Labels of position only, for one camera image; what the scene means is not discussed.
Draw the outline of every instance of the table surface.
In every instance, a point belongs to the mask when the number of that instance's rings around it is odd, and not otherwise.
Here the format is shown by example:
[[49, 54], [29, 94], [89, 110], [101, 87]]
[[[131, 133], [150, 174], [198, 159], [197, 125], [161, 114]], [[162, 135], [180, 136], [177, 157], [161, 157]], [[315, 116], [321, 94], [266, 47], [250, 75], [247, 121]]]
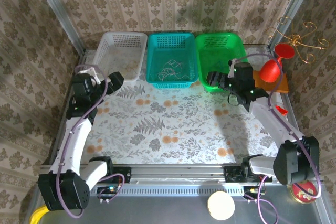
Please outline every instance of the table surface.
[[[265, 46], [246, 46], [246, 54], [267, 53]], [[90, 63], [95, 51], [87, 51]], [[267, 57], [249, 58], [259, 70]], [[240, 163], [248, 155], [275, 156], [277, 148], [262, 124], [243, 106], [227, 101], [228, 93], [206, 92], [200, 82], [184, 89], [156, 89], [139, 79], [107, 96], [98, 107], [86, 140], [82, 163], [111, 156], [117, 164]], [[272, 97], [281, 103], [281, 96]]]

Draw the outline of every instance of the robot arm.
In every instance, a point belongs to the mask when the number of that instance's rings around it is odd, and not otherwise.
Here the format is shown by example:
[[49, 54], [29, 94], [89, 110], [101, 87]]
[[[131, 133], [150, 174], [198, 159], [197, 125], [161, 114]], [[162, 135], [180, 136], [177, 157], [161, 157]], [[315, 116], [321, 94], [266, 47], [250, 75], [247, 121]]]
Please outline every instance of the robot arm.
[[207, 83], [233, 93], [238, 103], [263, 124], [279, 149], [275, 158], [263, 155], [244, 158], [241, 165], [243, 176], [265, 174], [276, 177], [283, 185], [298, 183], [314, 177], [313, 170], [294, 135], [304, 144], [317, 168], [319, 167], [318, 141], [313, 136], [305, 137], [287, 120], [281, 123], [277, 119], [271, 109], [278, 116], [282, 117], [282, 115], [273, 105], [269, 106], [268, 93], [264, 89], [255, 87], [253, 69], [249, 63], [237, 63], [233, 60], [230, 63], [229, 74], [209, 72]]
[[56, 193], [56, 175], [62, 153], [69, 134], [72, 134], [60, 172], [60, 190], [69, 209], [84, 209], [89, 203], [91, 189], [105, 175], [113, 173], [112, 160], [109, 157], [95, 157], [80, 174], [80, 160], [85, 141], [91, 131], [97, 114], [93, 109], [86, 118], [71, 132], [78, 120], [102, 97], [105, 85], [107, 94], [121, 88], [123, 77], [119, 72], [109, 75], [108, 83], [100, 82], [94, 69], [79, 72], [71, 80], [74, 95], [66, 113], [66, 131], [57, 157], [48, 174], [41, 174], [38, 187], [49, 210], [63, 210]]

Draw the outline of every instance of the teal basket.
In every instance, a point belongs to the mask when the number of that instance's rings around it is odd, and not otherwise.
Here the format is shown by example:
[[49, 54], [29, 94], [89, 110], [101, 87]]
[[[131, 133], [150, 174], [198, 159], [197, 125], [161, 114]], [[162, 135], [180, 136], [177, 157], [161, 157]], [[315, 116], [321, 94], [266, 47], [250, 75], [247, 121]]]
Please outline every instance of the teal basket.
[[149, 36], [146, 81], [158, 89], [188, 88], [197, 81], [195, 37], [191, 33]]

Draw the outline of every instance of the wall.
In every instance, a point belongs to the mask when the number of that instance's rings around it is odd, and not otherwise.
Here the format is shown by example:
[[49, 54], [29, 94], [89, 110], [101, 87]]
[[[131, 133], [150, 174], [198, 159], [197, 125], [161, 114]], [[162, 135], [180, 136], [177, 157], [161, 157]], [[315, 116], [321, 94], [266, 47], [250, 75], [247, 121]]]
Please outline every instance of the wall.
[[318, 38], [324, 37], [332, 46], [326, 50], [300, 47], [302, 54], [315, 54], [315, 63], [304, 64], [296, 57], [285, 69], [299, 127], [320, 142], [320, 172], [336, 210], [336, 0], [304, 0], [293, 21], [294, 31], [305, 34], [300, 23], [309, 20], [318, 29], [303, 42], [317, 45]]
[[78, 61], [46, 0], [0, 0], [0, 223], [19, 223]]
[[266, 27], [289, 0], [61, 0], [88, 48], [106, 31], [232, 30], [244, 43], [266, 44]]

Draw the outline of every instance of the wooden board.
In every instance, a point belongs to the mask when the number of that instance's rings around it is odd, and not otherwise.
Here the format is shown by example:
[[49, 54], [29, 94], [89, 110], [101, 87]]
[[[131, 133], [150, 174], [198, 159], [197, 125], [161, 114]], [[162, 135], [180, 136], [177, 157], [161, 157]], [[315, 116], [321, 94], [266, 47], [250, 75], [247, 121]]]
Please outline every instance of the wooden board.
[[[280, 84], [276, 92], [288, 93], [289, 88], [288, 88], [287, 76], [285, 73], [283, 75], [284, 75], [284, 78], [282, 79], [282, 83]], [[256, 83], [256, 87], [263, 88], [266, 91], [272, 91], [275, 85], [280, 81], [280, 77], [279, 77], [278, 80], [273, 83], [264, 82], [263, 80], [260, 79], [259, 71], [257, 70], [253, 70], [253, 78]]]

